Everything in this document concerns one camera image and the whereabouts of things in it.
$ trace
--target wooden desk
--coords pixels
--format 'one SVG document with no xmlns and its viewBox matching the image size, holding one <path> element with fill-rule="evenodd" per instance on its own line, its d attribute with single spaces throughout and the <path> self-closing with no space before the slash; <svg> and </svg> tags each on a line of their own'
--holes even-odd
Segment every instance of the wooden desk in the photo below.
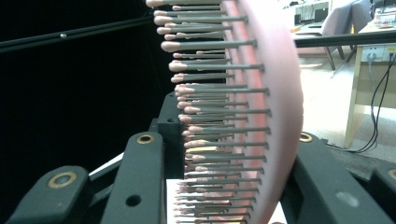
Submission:
<svg viewBox="0 0 396 224">
<path fill-rule="evenodd" d="M 369 23 L 360 33 L 381 32 L 389 29 L 377 29 L 372 23 Z M 350 148 L 355 132 L 358 130 L 361 123 L 364 108 L 371 105 L 373 98 L 373 90 L 371 87 L 370 78 L 368 75 L 369 65 L 361 61 L 363 46 L 358 46 L 355 63 L 355 74 L 353 77 L 352 93 L 350 97 L 349 113 L 346 125 L 346 139 L 344 142 L 345 148 Z M 380 79 L 388 70 L 388 63 L 372 63 L 373 82 L 378 85 Z M 378 106 L 378 100 L 384 90 L 384 86 L 378 89 L 376 95 L 375 106 Z M 389 83 L 384 97 L 382 107 L 396 108 L 396 65 L 390 69 Z"/>
</svg>

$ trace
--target power outlet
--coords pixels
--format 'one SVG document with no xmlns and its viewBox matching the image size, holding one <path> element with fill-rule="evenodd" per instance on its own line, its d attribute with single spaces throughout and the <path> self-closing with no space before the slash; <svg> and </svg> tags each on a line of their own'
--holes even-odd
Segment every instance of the power outlet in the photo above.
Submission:
<svg viewBox="0 0 396 224">
<path fill-rule="evenodd" d="M 382 61 L 383 62 L 389 62 L 389 54 L 393 53 L 396 54 L 396 45 L 386 45 L 384 48 L 384 56 Z"/>
<path fill-rule="evenodd" d="M 375 54 L 374 62 L 382 62 L 384 56 L 384 48 L 384 45 L 364 46 L 363 52 L 361 54 L 361 61 L 367 62 L 367 56 L 371 54 L 370 56 L 373 57 L 373 55 Z"/>
</svg>

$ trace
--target chair leg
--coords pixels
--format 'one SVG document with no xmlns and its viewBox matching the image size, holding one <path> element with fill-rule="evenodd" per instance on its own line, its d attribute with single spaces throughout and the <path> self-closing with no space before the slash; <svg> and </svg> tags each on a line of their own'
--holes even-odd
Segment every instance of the chair leg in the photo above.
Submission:
<svg viewBox="0 0 396 224">
<path fill-rule="evenodd" d="M 349 56 L 348 56 L 347 59 L 346 59 L 346 62 L 347 62 L 347 63 L 349 63 L 349 61 L 352 59 L 352 56 L 353 56 L 354 54 L 356 54 L 356 50 L 357 50 L 357 48 L 354 47 L 353 50 L 352 50 L 352 52 L 350 52 Z"/>
<path fill-rule="evenodd" d="M 332 55 L 330 54 L 329 48 L 327 47 L 323 47 L 324 51 L 327 54 L 327 57 L 329 58 L 329 62 L 330 62 L 330 66 L 332 67 L 332 70 L 335 70 L 335 65 L 334 65 L 334 61 L 332 60 Z"/>
<path fill-rule="evenodd" d="M 343 47 L 338 46 L 338 53 L 340 53 L 340 57 L 342 60 L 344 60 L 346 58 L 346 56 L 344 55 L 344 51 L 343 51 Z"/>
</svg>

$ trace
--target desk leg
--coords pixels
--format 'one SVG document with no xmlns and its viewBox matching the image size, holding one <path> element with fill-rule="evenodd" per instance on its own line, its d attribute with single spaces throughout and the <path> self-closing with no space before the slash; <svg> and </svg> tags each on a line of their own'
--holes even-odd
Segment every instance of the desk leg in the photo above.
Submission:
<svg viewBox="0 0 396 224">
<path fill-rule="evenodd" d="M 349 113 L 346 125 L 346 139 L 344 148 L 350 148 L 355 132 L 361 123 L 364 113 L 364 105 L 356 105 L 356 96 L 358 94 L 359 74 L 361 72 L 361 53 L 362 47 L 358 47 L 355 62 L 355 75 L 353 77 L 352 93 L 350 96 Z"/>
</svg>

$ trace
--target black curtain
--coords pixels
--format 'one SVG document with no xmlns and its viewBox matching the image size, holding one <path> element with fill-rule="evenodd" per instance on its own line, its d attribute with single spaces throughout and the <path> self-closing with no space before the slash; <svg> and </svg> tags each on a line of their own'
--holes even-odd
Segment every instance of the black curtain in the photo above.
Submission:
<svg viewBox="0 0 396 224">
<path fill-rule="evenodd" d="M 0 41 L 149 14 L 143 1 L 2 1 Z M 145 132 L 172 91 L 154 24 L 0 54 L 0 222 L 46 172 L 91 171 Z"/>
</svg>

